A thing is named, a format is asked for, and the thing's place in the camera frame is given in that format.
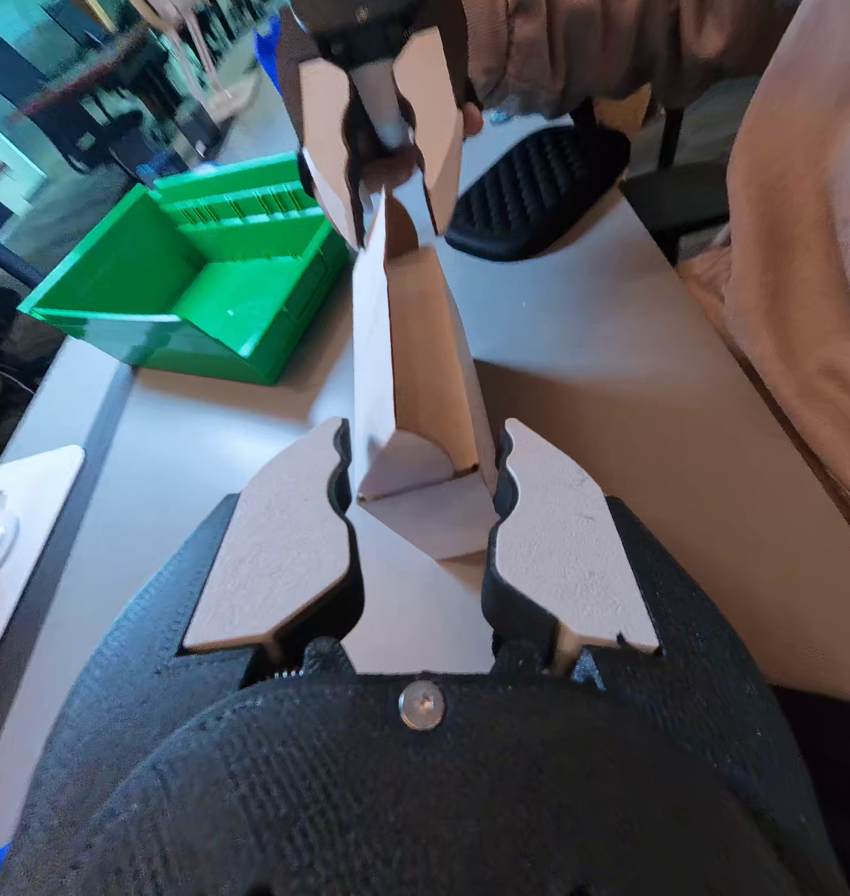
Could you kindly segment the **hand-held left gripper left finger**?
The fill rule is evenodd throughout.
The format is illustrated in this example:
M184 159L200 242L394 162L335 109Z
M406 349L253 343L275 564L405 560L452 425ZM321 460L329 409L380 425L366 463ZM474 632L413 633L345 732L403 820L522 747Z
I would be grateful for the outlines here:
M319 637L340 642L365 603L352 500L350 424L332 417L268 461L242 489L182 647L262 648L300 664Z

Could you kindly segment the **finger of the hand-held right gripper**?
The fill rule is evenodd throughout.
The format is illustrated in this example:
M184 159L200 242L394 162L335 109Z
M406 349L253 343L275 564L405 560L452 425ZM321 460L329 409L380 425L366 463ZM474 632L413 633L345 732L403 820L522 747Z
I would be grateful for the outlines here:
M300 64L301 153L315 198L334 230L352 247L365 244L357 131L363 106L350 76L325 59Z
M464 113L457 106L438 28L413 33L393 64L398 94L413 117L432 226L442 236L453 217L461 172Z

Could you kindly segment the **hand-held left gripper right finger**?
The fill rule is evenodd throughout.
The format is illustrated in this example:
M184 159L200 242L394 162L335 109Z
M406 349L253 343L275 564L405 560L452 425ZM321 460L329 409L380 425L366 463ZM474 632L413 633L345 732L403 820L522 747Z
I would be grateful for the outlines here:
M557 674L572 671L585 647L659 649L606 496L517 419L500 428L493 504L481 610L496 649L530 644Z

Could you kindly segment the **brown cardboard box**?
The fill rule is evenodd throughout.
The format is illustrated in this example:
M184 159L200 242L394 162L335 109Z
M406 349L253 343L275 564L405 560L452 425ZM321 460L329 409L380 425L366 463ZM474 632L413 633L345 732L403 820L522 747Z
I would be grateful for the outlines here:
M365 609L346 647L371 673L480 674L498 473L437 249L382 196L352 272L352 505Z

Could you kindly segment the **person's right hand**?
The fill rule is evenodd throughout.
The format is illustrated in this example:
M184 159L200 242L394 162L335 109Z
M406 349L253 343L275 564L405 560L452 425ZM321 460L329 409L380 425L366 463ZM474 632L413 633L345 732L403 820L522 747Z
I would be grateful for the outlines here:
M464 140L476 137L484 125L482 110L473 103L463 108ZM382 191L391 193L406 183L419 169L415 146L406 145L389 156L368 162L362 168L360 193L363 205L371 205L371 197Z

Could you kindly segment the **green plastic bin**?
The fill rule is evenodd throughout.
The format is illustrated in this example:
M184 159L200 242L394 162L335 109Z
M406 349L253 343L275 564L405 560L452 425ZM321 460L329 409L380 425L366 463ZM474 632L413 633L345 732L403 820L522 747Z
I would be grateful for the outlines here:
M18 311L123 364L274 385L348 261L282 153L135 185Z

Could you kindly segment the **dark background table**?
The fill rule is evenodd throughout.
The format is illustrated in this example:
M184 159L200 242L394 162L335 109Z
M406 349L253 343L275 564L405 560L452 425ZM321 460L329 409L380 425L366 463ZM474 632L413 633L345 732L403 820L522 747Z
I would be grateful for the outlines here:
M83 63L51 80L41 77L13 101L13 117L37 125L75 173L88 175L109 164L128 171L115 145L140 136L142 113L113 114L103 95L136 99L163 134L172 135L190 100L168 73L170 57L162 38L141 21Z

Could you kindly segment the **white board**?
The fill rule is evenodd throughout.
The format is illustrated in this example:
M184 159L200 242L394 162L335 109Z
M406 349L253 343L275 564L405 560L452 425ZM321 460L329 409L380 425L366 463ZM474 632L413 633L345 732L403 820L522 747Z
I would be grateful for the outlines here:
M0 487L9 494L19 523L15 545L0 570L0 640L83 463L84 449L72 444L0 464Z

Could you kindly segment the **black chair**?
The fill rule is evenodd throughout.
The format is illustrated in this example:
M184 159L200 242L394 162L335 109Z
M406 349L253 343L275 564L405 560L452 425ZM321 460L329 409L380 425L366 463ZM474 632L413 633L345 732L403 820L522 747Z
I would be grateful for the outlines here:
M0 460L63 343L58 330L19 309L42 279L0 243Z

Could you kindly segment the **person's pink shirt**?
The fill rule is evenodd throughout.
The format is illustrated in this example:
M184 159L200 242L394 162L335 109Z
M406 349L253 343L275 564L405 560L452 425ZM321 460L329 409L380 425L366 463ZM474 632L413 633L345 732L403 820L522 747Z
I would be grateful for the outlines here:
M727 238L680 274L850 525L850 2L800 4L727 186Z

